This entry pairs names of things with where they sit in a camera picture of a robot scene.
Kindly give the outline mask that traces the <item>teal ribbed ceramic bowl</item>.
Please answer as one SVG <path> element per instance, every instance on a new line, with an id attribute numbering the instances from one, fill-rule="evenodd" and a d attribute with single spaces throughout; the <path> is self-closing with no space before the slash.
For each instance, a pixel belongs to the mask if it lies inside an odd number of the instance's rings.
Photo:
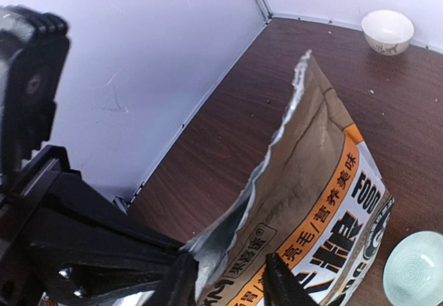
<path id="1" fill-rule="evenodd" d="M 420 231 L 398 243 L 383 269 L 383 291 L 391 305 L 440 305 L 442 234 Z"/>

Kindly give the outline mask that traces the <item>dog food bag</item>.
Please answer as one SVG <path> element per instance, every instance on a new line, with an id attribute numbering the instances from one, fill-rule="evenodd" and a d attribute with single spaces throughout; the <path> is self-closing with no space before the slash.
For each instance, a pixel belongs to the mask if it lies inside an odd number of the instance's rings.
<path id="1" fill-rule="evenodd" d="M 263 161 L 233 205 L 190 240 L 198 305 L 263 305 L 277 253 L 319 305 L 345 305 L 379 250 L 394 199 L 311 51 Z"/>

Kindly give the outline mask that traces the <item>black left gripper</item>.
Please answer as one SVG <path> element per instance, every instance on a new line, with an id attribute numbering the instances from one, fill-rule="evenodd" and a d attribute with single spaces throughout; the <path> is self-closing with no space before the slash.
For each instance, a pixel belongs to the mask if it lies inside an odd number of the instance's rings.
<path id="1" fill-rule="evenodd" d="M 45 147 L 1 196 L 1 304 L 99 305 L 153 290 L 181 243 L 140 225 Z"/>

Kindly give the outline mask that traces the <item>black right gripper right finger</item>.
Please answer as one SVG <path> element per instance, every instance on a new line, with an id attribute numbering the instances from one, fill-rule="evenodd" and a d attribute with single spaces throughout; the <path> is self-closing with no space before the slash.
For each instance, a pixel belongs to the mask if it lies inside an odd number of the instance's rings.
<path id="1" fill-rule="evenodd" d="M 265 306 L 318 306 L 277 253 L 267 254 L 265 265 Z"/>

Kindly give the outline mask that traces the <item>white ceramic patterned bowl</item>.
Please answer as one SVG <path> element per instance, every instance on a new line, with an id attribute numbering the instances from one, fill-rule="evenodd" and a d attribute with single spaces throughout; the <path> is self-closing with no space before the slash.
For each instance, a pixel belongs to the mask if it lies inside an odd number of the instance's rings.
<path id="1" fill-rule="evenodd" d="M 412 21 L 394 10 L 368 12 L 361 20 L 361 28 L 370 48 L 385 56 L 402 54 L 415 34 Z"/>

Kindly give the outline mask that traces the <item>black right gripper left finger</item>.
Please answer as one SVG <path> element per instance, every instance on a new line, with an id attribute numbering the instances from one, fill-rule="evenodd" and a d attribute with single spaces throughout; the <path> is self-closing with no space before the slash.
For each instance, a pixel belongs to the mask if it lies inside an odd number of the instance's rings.
<path id="1" fill-rule="evenodd" d="M 152 305 L 196 305 L 198 266 L 191 254 L 181 253 L 152 294 Z"/>

